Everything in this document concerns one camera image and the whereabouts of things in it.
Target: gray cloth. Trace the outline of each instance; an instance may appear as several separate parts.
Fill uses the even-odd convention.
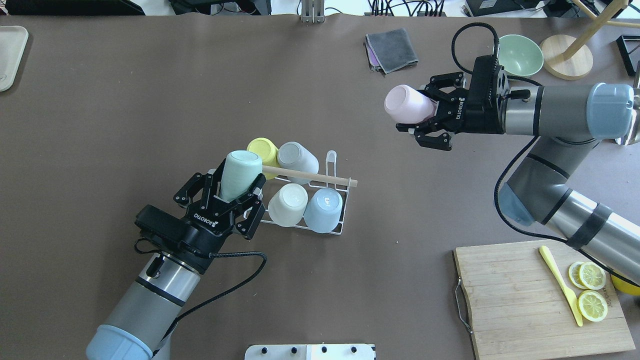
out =
[[[396,29],[386,33],[366,34],[367,45],[380,63],[385,74],[408,65],[415,65],[418,56],[413,51],[406,29]]]

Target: wooden cutting board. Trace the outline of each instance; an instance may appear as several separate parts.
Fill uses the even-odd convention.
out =
[[[546,245],[567,286],[582,290],[568,278],[583,255],[554,240],[458,247],[458,274],[467,302],[477,360],[541,360],[633,350],[631,333],[616,290],[607,275],[599,290],[609,305],[601,322],[584,319],[578,327],[560,286],[538,248]]]

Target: wooden dowel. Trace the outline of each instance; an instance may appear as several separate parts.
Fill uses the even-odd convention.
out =
[[[574,4],[576,4],[580,10],[582,10],[582,12],[584,12],[585,14],[587,14],[587,16],[591,19],[595,19],[598,16],[596,14],[594,14],[591,9],[589,9],[585,4],[582,3],[582,1],[574,1]],[[610,26],[621,26],[622,28],[636,28],[636,29],[640,29],[640,24],[636,23],[636,22],[623,22],[623,21],[607,21],[607,25]]]
[[[575,4],[580,2],[579,0],[572,1]],[[626,6],[626,0],[613,0],[611,4],[604,8],[602,13],[600,13],[598,17],[593,19],[593,22],[589,24],[587,30],[585,30],[579,38],[575,39],[575,41],[571,45],[569,45],[567,50],[562,53],[562,57],[564,59],[570,59],[573,55],[575,55],[575,53],[578,52],[578,50],[580,50],[581,47],[583,47],[587,43],[587,41],[589,41],[591,37],[593,37],[593,35],[595,35],[595,33],[602,26],[606,25],[607,22],[611,20],[611,18],[613,18],[613,15],[615,15],[618,10],[624,9]]]
[[[355,188],[358,186],[358,181],[354,179],[345,179],[343,177],[335,177],[321,174],[312,174],[310,172],[302,172],[296,170],[289,170],[288,168],[270,167],[267,165],[262,166],[263,172],[270,174],[284,175],[287,177],[300,177],[302,179],[309,179],[313,181],[319,181],[321,183],[330,183],[336,185],[344,185]]]
[[[635,28],[640,29],[640,24],[635,22],[623,22],[623,21],[607,21],[607,25],[621,26],[623,28]]]

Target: brown table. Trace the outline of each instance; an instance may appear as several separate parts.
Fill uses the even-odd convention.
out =
[[[15,84],[0,93],[0,357],[82,358],[147,262],[132,250],[137,212],[153,204],[181,216],[172,195],[189,176],[265,136],[320,158],[338,152],[339,175],[360,181],[344,233],[263,224],[250,243],[229,238],[223,250],[261,250],[269,263],[186,318],[173,358],[242,359],[249,344],[323,341],[375,343],[378,359],[472,358],[452,296],[452,250],[528,240],[502,224],[492,202],[497,176],[528,138],[459,135],[451,152],[422,149],[382,106],[395,85],[457,71],[451,37],[472,19],[4,18],[0,25],[22,25],[30,38]],[[483,21],[537,43],[586,25]],[[419,64],[371,72],[364,35],[400,27]],[[594,68],[575,84],[631,83],[613,42],[620,33],[637,30],[605,28],[589,42]],[[470,32],[458,56],[470,67],[489,45],[488,32]],[[544,70],[534,79],[565,83]],[[640,145],[603,143],[570,184],[638,223],[639,156]],[[187,306],[257,265],[216,260]],[[640,344],[638,300],[620,299]]]

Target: yellow knife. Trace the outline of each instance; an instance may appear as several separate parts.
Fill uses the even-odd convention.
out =
[[[540,254],[547,263],[547,266],[549,266],[551,272],[554,274],[554,277],[558,281],[558,284],[560,284],[560,288],[564,293],[564,297],[566,297],[566,300],[569,302],[569,307],[571,308],[571,312],[573,313],[575,322],[578,324],[578,326],[582,326],[582,314],[580,314],[580,310],[578,310],[578,298],[575,296],[575,292],[569,289],[569,287],[564,283],[564,279],[562,278],[562,275],[560,275],[560,270],[558,269],[558,265],[556,264],[554,256],[551,254],[551,250],[549,250],[548,247],[542,245],[540,247]]]

